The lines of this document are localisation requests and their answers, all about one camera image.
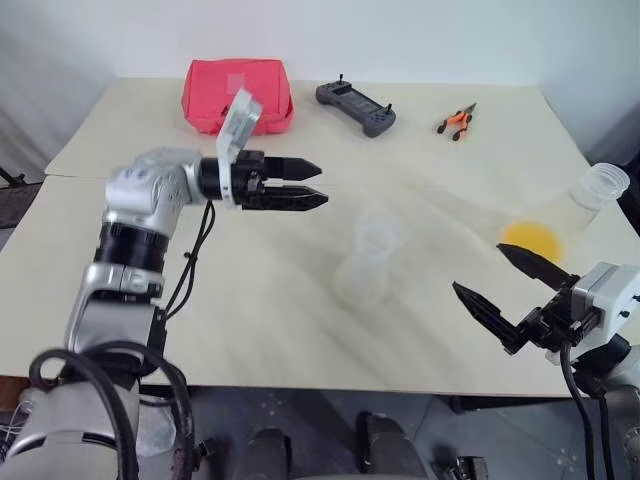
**plastic bottle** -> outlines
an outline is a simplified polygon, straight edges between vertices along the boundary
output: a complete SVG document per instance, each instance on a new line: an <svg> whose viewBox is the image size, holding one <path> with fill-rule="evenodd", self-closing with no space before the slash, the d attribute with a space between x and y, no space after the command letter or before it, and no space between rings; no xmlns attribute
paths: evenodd
<svg viewBox="0 0 640 480"><path fill-rule="evenodd" d="M334 291L344 304L366 308L384 297L389 288L391 257L402 237L398 223L386 210L358 217L351 252L334 278Z"/></svg>
<svg viewBox="0 0 640 480"><path fill-rule="evenodd" d="M515 218L502 231L501 240L559 263L571 242L602 207L620 198L629 183L627 174L615 165L594 165L572 188Z"/></svg>

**orange-handled scissors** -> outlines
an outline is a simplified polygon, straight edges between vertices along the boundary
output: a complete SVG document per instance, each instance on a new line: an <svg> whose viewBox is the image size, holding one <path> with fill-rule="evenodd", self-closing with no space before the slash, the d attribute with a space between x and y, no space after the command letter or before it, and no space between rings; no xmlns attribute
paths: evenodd
<svg viewBox="0 0 640 480"><path fill-rule="evenodd" d="M477 103L474 103L473 105L468 106L464 110L458 110L455 113L455 115L447 118L444 122L442 122L442 125L438 127L438 133L444 132L445 129L447 128L447 125L449 124L461 123L462 128L458 130L456 133L454 133L453 136L451 137L454 142L457 142L458 140L460 140L460 138L464 137L467 134L467 128L469 127L469 122L471 122L471 119L473 118L473 116L471 115L471 112L473 112L473 109L476 108L476 105Z"/></svg>

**red pouch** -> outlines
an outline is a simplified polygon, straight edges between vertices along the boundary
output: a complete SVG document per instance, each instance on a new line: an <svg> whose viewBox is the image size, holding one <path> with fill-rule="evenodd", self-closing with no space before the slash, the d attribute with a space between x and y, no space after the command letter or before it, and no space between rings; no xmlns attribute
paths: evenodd
<svg viewBox="0 0 640 480"><path fill-rule="evenodd" d="M293 99L280 60L193 60L182 92L184 118L200 133L218 133L240 88L262 105L254 135L281 133L289 128Z"/></svg>

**white wall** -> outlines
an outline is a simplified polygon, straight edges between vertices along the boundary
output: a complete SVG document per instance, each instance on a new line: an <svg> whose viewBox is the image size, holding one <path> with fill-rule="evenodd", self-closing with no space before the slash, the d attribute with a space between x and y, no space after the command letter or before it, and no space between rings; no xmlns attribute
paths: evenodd
<svg viewBox="0 0 640 480"><path fill-rule="evenodd" d="M621 139L618 122L637 120L639 19L638 0L3 0L0 94L10 39L21 61L42 63L11 70L41 90L31 95L57 117L60 142L111 75L183 76L193 57L272 56L292 78L540 84L582 151L604 156L637 146L635 128ZM15 100L2 97L0 108Z"/></svg>

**tabletop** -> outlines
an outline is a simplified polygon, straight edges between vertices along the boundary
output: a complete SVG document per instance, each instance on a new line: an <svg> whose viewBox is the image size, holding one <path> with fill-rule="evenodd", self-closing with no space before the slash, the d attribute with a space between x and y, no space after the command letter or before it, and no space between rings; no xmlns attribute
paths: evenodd
<svg viewBox="0 0 640 480"><path fill-rule="evenodd" d="M252 137L248 148L318 164L323 174L306 183L329 202L306 213L219 206L191 300L169 323L168 358L193 384L566 395L542 351L527 346L508 357L451 289L456 280L478 290L514 323L552 296L494 248L509 215L561 192L588 168L539 90L358 84L398 115L369 139L317 104L315 85L293 82L291 129ZM196 134L182 117L181 89L181 79L117 80L49 165L0 253L3 318L15 322L0 339L1 373L24 374L33 355L61 343L113 168L161 145L215 155L215 138ZM435 133L474 102L462 142ZM201 211L183 211L166 255L166 291ZM389 263L387 295L354 309L336 297L335 275L367 215L402 243ZM602 260L640 262L640 241L615 204L571 245L565 267L580 274ZM640 321L631 319L623 334L640 341Z"/></svg>

